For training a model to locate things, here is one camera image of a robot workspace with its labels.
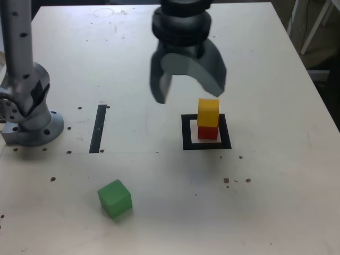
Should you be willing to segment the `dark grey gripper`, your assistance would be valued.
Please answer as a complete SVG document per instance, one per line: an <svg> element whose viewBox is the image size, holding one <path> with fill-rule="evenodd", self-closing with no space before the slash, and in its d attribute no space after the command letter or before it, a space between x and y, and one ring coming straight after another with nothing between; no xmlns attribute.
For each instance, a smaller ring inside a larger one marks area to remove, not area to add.
<svg viewBox="0 0 340 255"><path fill-rule="evenodd" d="M150 89L155 101L164 104L172 75L186 75L196 79L204 91L219 97L225 90L226 73L222 56L209 39L189 47L159 42L151 57Z"/></svg>

